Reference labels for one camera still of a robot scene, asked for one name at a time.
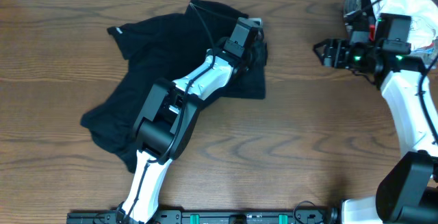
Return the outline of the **black t-shirt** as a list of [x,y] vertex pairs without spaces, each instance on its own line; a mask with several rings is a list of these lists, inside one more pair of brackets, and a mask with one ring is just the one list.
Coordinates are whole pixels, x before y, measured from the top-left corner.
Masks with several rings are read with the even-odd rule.
[[[128,71],[106,102],[85,113],[81,124],[102,149],[117,155],[134,172],[138,144],[133,125],[153,84],[158,79],[185,77],[204,61],[208,50],[218,48],[233,33],[245,13],[213,1],[190,0],[183,13],[156,16],[139,23],[110,27]],[[220,97],[263,99],[267,45],[256,46],[256,63],[228,87],[208,98],[203,106]]]

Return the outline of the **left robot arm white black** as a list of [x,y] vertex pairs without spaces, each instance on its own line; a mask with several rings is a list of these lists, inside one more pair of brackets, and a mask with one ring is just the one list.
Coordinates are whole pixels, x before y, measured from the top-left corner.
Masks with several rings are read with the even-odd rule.
[[206,100],[249,70],[255,61],[251,50],[263,39],[262,29],[234,30],[185,77],[153,84],[133,125],[137,166],[129,195],[116,211],[117,223],[152,219],[167,170],[187,146]]

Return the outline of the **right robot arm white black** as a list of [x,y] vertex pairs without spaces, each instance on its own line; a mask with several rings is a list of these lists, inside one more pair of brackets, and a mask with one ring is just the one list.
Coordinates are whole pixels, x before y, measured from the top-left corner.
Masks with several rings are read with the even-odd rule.
[[340,223],[436,223],[437,112],[428,88],[427,68],[401,40],[373,42],[326,39],[313,46],[323,66],[373,76],[394,120],[400,161],[376,194],[342,203]]

